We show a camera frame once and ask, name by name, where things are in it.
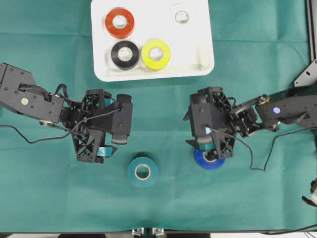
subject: red tape roll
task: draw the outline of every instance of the red tape roll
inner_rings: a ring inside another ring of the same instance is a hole
[[[127,19],[127,24],[125,27],[119,29],[116,28],[113,24],[113,19],[116,16],[124,16]],[[134,30],[134,17],[131,12],[124,8],[115,8],[108,13],[106,17],[106,28],[110,35],[115,38],[123,39],[130,36]]]

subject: teal fabric surface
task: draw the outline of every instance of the teal fabric surface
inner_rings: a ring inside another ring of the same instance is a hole
[[[221,169],[205,171],[185,143],[192,136],[182,121],[190,94],[208,86],[223,87],[238,102],[292,86],[310,62],[305,1],[209,2],[210,75],[104,83],[93,72],[90,0],[0,0],[1,61],[32,72],[49,91],[65,83],[73,99],[104,88],[131,94],[134,103],[128,145],[104,165],[77,162],[71,138],[28,145],[2,128],[0,232],[278,230],[317,223],[316,209],[301,201],[316,175],[312,134],[277,141],[266,173],[249,170],[249,152],[239,143]],[[0,124],[18,127],[29,139],[63,134],[5,109]],[[280,133],[294,129],[282,126]],[[256,167],[264,165],[276,135],[263,131],[245,139]],[[150,188],[136,188],[127,177],[141,152],[159,169]]]

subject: black cable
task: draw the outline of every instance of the black cable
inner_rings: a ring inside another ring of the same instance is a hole
[[[267,167],[267,164],[268,164],[268,161],[271,157],[271,154],[272,154],[272,151],[273,151],[273,148],[274,148],[274,145],[275,145],[275,141],[282,137],[282,136],[286,136],[286,135],[291,135],[291,134],[295,134],[295,133],[298,133],[298,132],[302,132],[302,131],[306,131],[306,130],[311,130],[311,129],[317,129],[317,127],[309,127],[309,128],[305,128],[305,129],[301,129],[301,130],[297,130],[297,131],[292,131],[292,132],[288,132],[288,133],[285,133],[285,134],[281,134],[281,135],[278,135],[276,136],[273,141],[272,141],[272,146],[271,146],[271,149],[269,151],[269,154],[268,154],[268,157],[266,159],[266,162],[265,162],[265,165],[264,165],[264,171],[266,170],[266,167]]]
[[[300,228],[300,229],[297,229],[297,230],[290,230],[290,231],[286,231],[286,232],[275,232],[275,233],[262,233],[262,234],[264,234],[264,235],[284,235],[284,234],[289,234],[289,233],[294,233],[294,232],[306,231],[306,230],[314,228],[314,227],[317,227],[317,224],[311,225],[311,226],[308,226],[308,227],[303,227],[303,228]]]
[[[45,97],[45,100],[46,101],[49,101],[50,100],[50,97],[49,97],[49,93],[42,87],[40,86],[37,86],[37,85],[21,85],[19,87],[19,90],[24,90],[24,91],[28,91],[28,90],[31,90],[31,91],[38,91],[40,93],[43,93],[44,97]]]
[[[39,139],[39,140],[35,140],[35,141],[29,141],[17,128],[15,128],[14,126],[11,126],[11,125],[0,125],[0,127],[9,127],[9,128],[12,128],[14,129],[27,143],[29,144],[35,144],[35,143],[38,143],[38,142],[42,142],[42,141],[48,141],[48,140],[59,140],[59,139],[64,139],[66,138],[67,136],[69,136],[80,124],[82,124],[83,122],[87,122],[88,120],[92,120],[92,119],[96,119],[96,118],[100,118],[100,117],[105,117],[105,116],[108,116],[112,113],[115,113],[117,111],[120,111],[121,108],[118,108],[116,110],[113,110],[109,113],[105,113],[105,114],[101,114],[101,115],[98,115],[98,116],[94,116],[94,117],[91,117],[91,118],[87,118],[87,119],[83,119],[81,120],[80,122],[78,122],[74,128],[72,128],[66,135],[64,136],[60,136],[60,137],[52,137],[52,138],[44,138],[44,139]]]
[[[239,139],[238,137],[233,136],[233,135],[230,135],[230,134],[228,134],[228,133],[226,133],[226,132],[223,132],[223,131],[220,131],[220,130],[216,130],[216,129],[213,129],[213,128],[210,128],[210,130],[212,130],[212,131],[214,131],[214,132],[222,133],[222,134],[224,134],[224,135],[226,135],[226,136],[229,136],[229,137],[231,137],[231,138],[233,138],[233,139],[238,140],[240,143],[242,143],[243,145],[245,145],[245,146],[249,149],[250,154],[251,154],[250,170],[259,170],[259,171],[265,172],[264,169],[253,168],[253,151],[252,151],[251,147],[250,147],[247,143],[245,143],[243,140]]]
[[[63,94],[66,98],[68,98],[68,93],[67,93],[67,86],[63,83],[61,83],[60,85],[58,85],[55,94],[58,94],[60,92],[60,90],[63,89]]]
[[[315,236],[313,236],[312,234],[310,234],[309,232],[307,232],[310,236],[312,236],[313,238],[316,238]]]
[[[265,171],[266,171],[267,164],[268,164],[268,162],[269,162],[269,159],[270,159],[270,157],[271,157],[271,155],[272,155],[272,151],[273,151],[275,142],[276,142],[276,140],[277,140],[278,138],[280,138],[280,137],[282,137],[282,136],[287,136],[287,135],[299,133],[299,132],[306,131],[306,130],[317,129],[317,127],[309,127],[309,128],[305,128],[305,129],[301,129],[301,130],[297,130],[297,131],[292,131],[292,132],[288,132],[288,133],[285,133],[285,134],[281,134],[281,135],[276,136],[276,137],[273,139],[273,141],[272,141],[272,146],[271,146],[271,149],[270,149],[270,151],[269,151],[269,154],[268,154],[268,157],[267,157],[267,159],[266,159],[266,162],[265,162],[265,165],[264,165],[263,169],[253,168],[253,151],[252,151],[251,147],[250,147],[249,145],[247,145],[243,140],[237,138],[236,136],[233,136],[233,135],[230,135],[230,134],[228,134],[228,133],[225,133],[225,132],[223,132],[223,131],[216,130],[216,129],[212,129],[212,128],[210,128],[210,129],[211,129],[212,131],[214,131],[214,132],[222,133],[222,134],[224,134],[224,135],[226,135],[226,136],[229,136],[229,137],[231,137],[231,138],[233,138],[233,139],[236,139],[236,140],[238,140],[239,142],[241,142],[242,144],[244,144],[244,145],[250,150],[250,154],[251,154],[251,166],[250,166],[250,169],[251,169],[251,170],[259,170],[259,171],[265,172]]]

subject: white tray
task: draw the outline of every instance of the white tray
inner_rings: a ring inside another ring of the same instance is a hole
[[[161,39],[171,48],[171,61],[160,71],[148,69],[140,59],[131,70],[118,69],[111,60],[112,37],[105,26],[106,15],[115,7],[128,9],[134,16],[134,32],[126,39],[139,49],[150,39]],[[189,14],[179,24],[178,12]],[[206,75],[213,70],[214,56],[208,0],[93,0],[91,3],[94,70],[105,82],[150,78]]]

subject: yellow tape roll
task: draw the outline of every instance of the yellow tape roll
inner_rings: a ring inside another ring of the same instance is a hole
[[[163,52],[163,57],[155,61],[150,57],[150,52],[154,48],[159,48]],[[171,58],[171,51],[167,43],[161,40],[150,40],[142,48],[142,60],[143,63],[151,70],[164,69]]]

